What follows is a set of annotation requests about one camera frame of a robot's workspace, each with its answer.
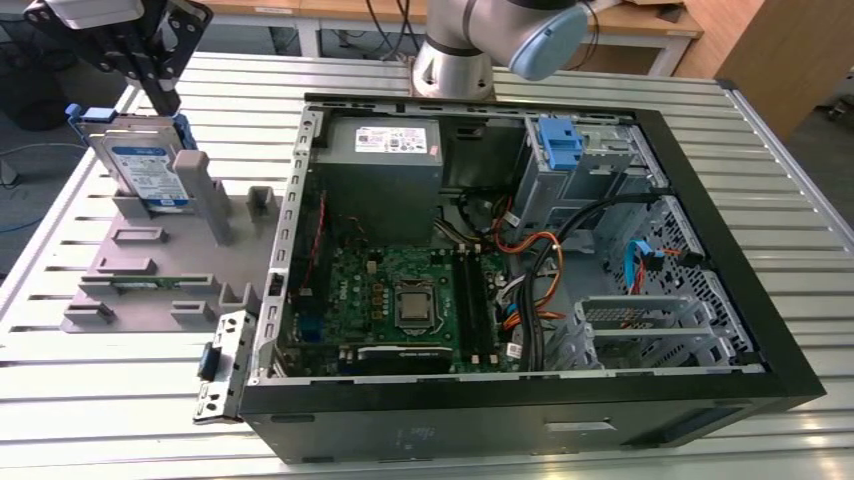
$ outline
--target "motherboard chip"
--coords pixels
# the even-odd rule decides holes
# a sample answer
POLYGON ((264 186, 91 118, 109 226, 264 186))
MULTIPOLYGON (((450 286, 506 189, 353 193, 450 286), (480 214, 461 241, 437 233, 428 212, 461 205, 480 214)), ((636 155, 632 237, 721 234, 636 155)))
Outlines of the motherboard chip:
POLYGON ((408 335, 420 335, 434 325, 432 283, 401 280, 394 285, 394 326, 408 335))
POLYGON ((429 319, 429 303, 425 293, 404 293, 400 295, 400 318, 405 320, 429 319))

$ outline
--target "metal table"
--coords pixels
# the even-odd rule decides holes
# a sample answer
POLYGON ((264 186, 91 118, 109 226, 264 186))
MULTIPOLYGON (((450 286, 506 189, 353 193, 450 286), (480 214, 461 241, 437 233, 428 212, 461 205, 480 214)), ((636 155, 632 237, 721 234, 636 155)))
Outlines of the metal table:
MULTIPOLYGON (((735 92, 703 80, 498 69, 498 100, 629 106, 665 116, 828 395, 675 450, 392 464, 281 464, 245 425, 194 427, 196 360, 209 334, 58 331, 116 213, 86 153, 0 289, 0 477, 843 478, 854 472, 851 230, 735 92)), ((178 90, 210 175, 281 191, 306 91, 406 94, 400 64, 197 54, 178 90)), ((152 113, 128 90, 120 107, 152 113)))

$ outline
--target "blue clip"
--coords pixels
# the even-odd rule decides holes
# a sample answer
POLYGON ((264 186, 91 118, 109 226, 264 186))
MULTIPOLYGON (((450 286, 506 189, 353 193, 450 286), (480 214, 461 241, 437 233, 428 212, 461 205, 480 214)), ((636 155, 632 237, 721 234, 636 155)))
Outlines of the blue clip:
POLYGON ((567 118, 539 119, 539 139, 552 170, 575 170, 584 153, 584 141, 567 118))
POLYGON ((79 123, 79 112, 81 111, 82 111, 82 107, 79 107, 79 105, 77 105, 75 103, 71 103, 70 105, 67 105, 65 107, 65 115, 67 115, 67 126, 74 131, 74 133, 77 134, 77 137, 79 137, 79 141, 87 147, 90 147, 91 145, 89 145, 89 141, 87 141, 87 139, 85 137, 85 134, 82 133, 82 130, 79 130, 79 127, 77 126, 77 123, 79 123))
POLYGON ((664 252, 660 250, 652 250, 649 244, 643 240, 632 240, 628 242, 625 248, 625 256, 623 257, 623 276, 625 277, 625 286, 628 290, 635 285, 635 248, 640 250, 640 256, 647 257, 652 255, 656 258, 664 257, 664 252))
POLYGON ((182 113, 176 113, 172 120, 174 120, 174 130, 177 130, 177 136, 184 144, 184 149, 198 150, 196 139, 192 138, 192 132, 189 131, 189 121, 186 120, 186 116, 182 113))
MULTIPOLYGON (((65 113, 67 113, 67 110, 74 106, 79 108, 77 105, 71 105, 65 109, 65 113)), ((79 118, 82 119, 83 122, 109 123, 116 119, 117 116, 118 116, 118 112, 116 112, 114 109, 94 107, 94 108, 86 108, 79 118)))

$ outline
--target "circuit board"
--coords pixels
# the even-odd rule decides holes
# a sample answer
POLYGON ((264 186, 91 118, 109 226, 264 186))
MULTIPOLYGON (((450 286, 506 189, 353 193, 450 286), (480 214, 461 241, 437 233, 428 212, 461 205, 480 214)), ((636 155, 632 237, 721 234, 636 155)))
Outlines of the circuit board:
MULTIPOLYGON (((314 340, 446 347, 453 351, 454 372, 501 371, 497 356, 472 362, 460 355, 453 255, 452 250, 434 248, 337 249, 328 309, 314 340), (428 312, 422 317, 418 309, 428 312)), ((490 298, 502 280, 504 260, 493 253, 474 258, 490 298)), ((482 308, 490 312, 488 304, 482 308)), ((489 325, 485 343, 494 343, 494 325, 489 325)))

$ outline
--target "sticker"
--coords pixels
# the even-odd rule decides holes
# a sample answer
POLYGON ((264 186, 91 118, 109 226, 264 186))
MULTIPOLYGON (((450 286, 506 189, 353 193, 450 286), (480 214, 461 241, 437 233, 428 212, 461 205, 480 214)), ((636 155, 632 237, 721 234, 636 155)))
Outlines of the sticker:
POLYGON ((356 152, 426 153, 426 129, 361 127, 356 130, 356 152))
POLYGON ((188 196, 177 174, 169 170, 169 156, 162 148, 112 147, 114 164, 136 195, 156 207, 186 205, 188 196))
POLYGON ((516 217, 512 213, 506 212, 504 214, 504 220, 506 221, 508 224, 510 224, 513 227, 518 226, 518 222, 521 221, 518 219, 518 217, 516 217))
POLYGON ((278 13, 281 15, 290 15, 293 13, 293 10, 289 8, 254 7, 254 11, 257 13, 278 13))
POLYGON ((509 358, 514 358, 516 360, 521 358, 521 345, 517 343, 506 344, 506 356, 509 358))

